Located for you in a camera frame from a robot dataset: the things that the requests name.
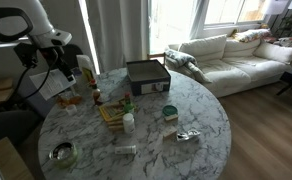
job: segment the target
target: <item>wooden floor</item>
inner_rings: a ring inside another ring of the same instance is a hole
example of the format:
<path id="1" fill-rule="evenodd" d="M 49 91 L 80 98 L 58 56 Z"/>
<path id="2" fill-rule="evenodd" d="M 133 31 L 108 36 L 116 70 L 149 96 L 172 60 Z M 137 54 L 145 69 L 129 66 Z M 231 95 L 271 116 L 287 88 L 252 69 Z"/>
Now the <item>wooden floor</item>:
<path id="1" fill-rule="evenodd" d="M 220 180 L 292 180 L 292 90 L 279 82 L 219 98 L 232 131 Z"/>

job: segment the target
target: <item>white cup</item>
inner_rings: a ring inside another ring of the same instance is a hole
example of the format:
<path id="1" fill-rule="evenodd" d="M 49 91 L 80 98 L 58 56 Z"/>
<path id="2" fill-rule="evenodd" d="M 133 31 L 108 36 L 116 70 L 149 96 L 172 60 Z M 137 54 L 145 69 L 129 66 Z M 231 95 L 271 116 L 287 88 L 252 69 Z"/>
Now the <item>white cup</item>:
<path id="1" fill-rule="evenodd" d="M 66 106 L 66 111 L 68 115 L 73 116 L 77 113 L 77 108 L 74 104 Z"/>

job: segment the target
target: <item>small box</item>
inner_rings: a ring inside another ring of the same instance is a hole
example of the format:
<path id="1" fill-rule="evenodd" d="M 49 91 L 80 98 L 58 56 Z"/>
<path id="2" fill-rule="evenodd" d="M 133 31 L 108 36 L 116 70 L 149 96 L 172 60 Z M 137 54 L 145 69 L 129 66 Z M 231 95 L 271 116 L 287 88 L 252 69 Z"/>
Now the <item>small box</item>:
<path id="1" fill-rule="evenodd" d="M 127 62 L 127 74 L 134 96 L 169 91 L 171 76 L 158 60 Z"/>

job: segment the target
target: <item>can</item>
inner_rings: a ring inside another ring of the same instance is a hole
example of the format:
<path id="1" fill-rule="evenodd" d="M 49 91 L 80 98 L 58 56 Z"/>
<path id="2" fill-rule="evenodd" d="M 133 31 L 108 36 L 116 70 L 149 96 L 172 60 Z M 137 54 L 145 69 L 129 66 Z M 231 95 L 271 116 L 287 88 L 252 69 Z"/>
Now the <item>can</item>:
<path id="1" fill-rule="evenodd" d="M 62 142 L 49 153 L 49 158 L 60 168 L 67 168 L 77 159 L 77 149 L 72 142 Z"/>

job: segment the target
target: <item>white marble surface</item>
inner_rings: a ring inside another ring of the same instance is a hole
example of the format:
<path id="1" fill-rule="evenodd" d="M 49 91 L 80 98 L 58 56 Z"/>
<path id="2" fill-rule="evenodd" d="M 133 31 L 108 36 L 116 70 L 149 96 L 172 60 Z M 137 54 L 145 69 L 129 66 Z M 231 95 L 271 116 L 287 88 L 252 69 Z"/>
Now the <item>white marble surface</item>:
<path id="1" fill-rule="evenodd" d="M 46 118 L 38 144 L 39 161 L 47 179 L 217 179 L 231 147 L 227 115 L 218 100 L 196 81 L 170 71 L 170 91 L 132 97 L 139 107 L 133 135 L 111 133 L 99 111 L 93 107 L 91 90 L 71 117 L 55 106 Z M 131 91 L 126 69 L 102 74 L 98 86 L 110 101 Z M 162 108 L 177 107 L 179 120 L 166 123 Z M 190 141 L 162 141 L 165 128 L 178 132 L 196 129 Z M 71 167 L 58 169 L 48 158 L 59 142 L 70 140 L 79 156 Z M 116 146 L 136 145 L 136 155 L 116 155 Z"/>

